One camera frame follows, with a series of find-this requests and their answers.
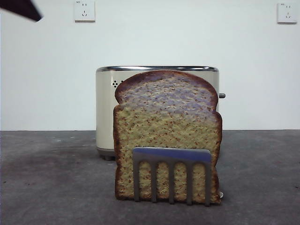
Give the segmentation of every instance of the bread crust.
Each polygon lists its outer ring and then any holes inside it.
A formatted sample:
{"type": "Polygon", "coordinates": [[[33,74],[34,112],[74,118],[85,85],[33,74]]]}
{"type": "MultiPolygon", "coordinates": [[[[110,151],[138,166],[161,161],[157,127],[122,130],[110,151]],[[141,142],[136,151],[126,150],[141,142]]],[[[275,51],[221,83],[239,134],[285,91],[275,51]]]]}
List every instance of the bread crust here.
{"type": "MultiPolygon", "coordinates": [[[[166,76],[182,76],[183,78],[188,78],[190,81],[195,82],[195,84],[199,84],[206,88],[210,93],[211,93],[211,103],[212,103],[212,109],[210,113],[213,113],[215,117],[217,118],[217,136],[218,136],[218,143],[217,143],[217,149],[216,149],[216,157],[214,157],[214,160],[212,160],[211,165],[212,165],[212,184],[214,184],[214,187],[216,190],[218,190],[219,187],[219,180],[218,180],[218,175],[217,171],[215,169],[215,166],[217,164],[218,156],[219,156],[219,150],[220,150],[220,143],[222,140],[222,117],[221,115],[216,112],[216,107],[218,104],[218,95],[216,93],[216,90],[213,88],[213,86],[207,82],[206,80],[197,77],[195,75],[191,75],[188,73],[184,72],[179,72],[179,71],[170,71],[170,70],[158,70],[158,71],[149,71],[145,73],[139,73],[136,74],[128,79],[126,79],[124,82],[122,82],[116,89],[115,91],[115,97],[116,100],[120,105],[117,105],[114,110],[113,110],[113,139],[114,139],[114,150],[116,154],[116,163],[117,163],[117,169],[116,169],[116,174],[115,174],[115,197],[119,200],[126,200],[126,199],[133,199],[133,196],[122,196],[119,193],[119,187],[118,187],[118,180],[120,179],[120,168],[121,168],[121,160],[120,160],[120,133],[119,133],[119,128],[117,126],[117,113],[122,111],[123,106],[121,105],[124,103],[124,99],[122,98],[124,96],[124,93],[126,93],[127,90],[131,89],[135,85],[139,85],[139,83],[146,83],[146,82],[153,82],[156,79],[159,80],[162,77],[166,76]]],[[[151,199],[150,196],[145,196],[144,198],[142,197],[141,199],[149,201],[151,199]]],[[[220,203],[220,196],[217,194],[216,201],[215,203],[220,203]]]]}

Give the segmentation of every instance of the electrical outlet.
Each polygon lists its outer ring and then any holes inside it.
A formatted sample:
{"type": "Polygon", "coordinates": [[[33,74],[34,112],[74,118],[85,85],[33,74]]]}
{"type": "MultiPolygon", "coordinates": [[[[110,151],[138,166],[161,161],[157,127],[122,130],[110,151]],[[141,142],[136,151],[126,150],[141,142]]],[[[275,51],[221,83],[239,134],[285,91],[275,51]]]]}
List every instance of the electrical outlet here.
{"type": "Polygon", "coordinates": [[[295,3],[277,4],[277,23],[297,23],[295,3]]]}
{"type": "Polygon", "coordinates": [[[95,1],[76,1],[74,3],[75,22],[95,21],[95,1]]]}

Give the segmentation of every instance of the bread slice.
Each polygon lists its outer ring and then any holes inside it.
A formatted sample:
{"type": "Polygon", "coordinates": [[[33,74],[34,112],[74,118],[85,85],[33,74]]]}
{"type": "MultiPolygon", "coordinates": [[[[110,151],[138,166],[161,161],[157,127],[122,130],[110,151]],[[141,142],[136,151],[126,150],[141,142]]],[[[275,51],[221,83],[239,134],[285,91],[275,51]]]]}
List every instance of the bread slice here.
{"type": "MultiPolygon", "coordinates": [[[[113,138],[117,170],[115,196],[133,199],[134,147],[207,149],[212,155],[211,203],[220,203],[215,169],[222,139],[222,118],[216,112],[218,96],[207,81],[179,71],[158,70],[136,74],[115,92],[113,138]]],[[[186,167],[174,169],[174,199],[186,200],[186,167]]],[[[157,166],[157,198],[168,199],[168,166],[157,166]]],[[[150,165],[140,163],[140,198],[150,200],[150,165]]],[[[205,169],[193,170],[193,201],[205,202],[205,169]]]]}

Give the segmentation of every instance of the toy bread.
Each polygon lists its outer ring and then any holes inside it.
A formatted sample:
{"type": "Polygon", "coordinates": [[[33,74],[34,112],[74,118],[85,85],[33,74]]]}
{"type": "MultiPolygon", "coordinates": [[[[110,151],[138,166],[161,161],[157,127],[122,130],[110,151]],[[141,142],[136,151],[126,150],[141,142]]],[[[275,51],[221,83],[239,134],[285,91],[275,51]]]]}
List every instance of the toy bread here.
{"type": "MultiPolygon", "coordinates": [[[[116,89],[119,103],[113,111],[116,153],[115,196],[133,199],[135,147],[206,149],[211,153],[211,203],[220,203],[216,163],[222,139],[222,118],[216,112],[218,95],[211,84],[192,74],[158,70],[136,74],[116,89]]],[[[174,168],[174,199],[187,197],[186,167],[174,168]]],[[[150,165],[139,168],[140,199],[151,199],[150,165]]],[[[157,198],[168,199],[168,166],[157,166],[157,198]]],[[[193,202],[205,202],[205,169],[193,168],[193,202]]]]}

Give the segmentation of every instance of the gray floor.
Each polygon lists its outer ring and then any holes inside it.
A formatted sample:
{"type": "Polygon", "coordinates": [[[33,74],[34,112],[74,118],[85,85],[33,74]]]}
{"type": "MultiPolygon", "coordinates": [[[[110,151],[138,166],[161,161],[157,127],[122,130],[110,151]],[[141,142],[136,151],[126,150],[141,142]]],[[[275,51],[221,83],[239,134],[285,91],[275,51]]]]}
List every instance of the gray floor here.
{"type": "Polygon", "coordinates": [[[94,131],[1,133],[1,224],[300,224],[300,130],[224,131],[221,205],[118,201],[94,131]]]}

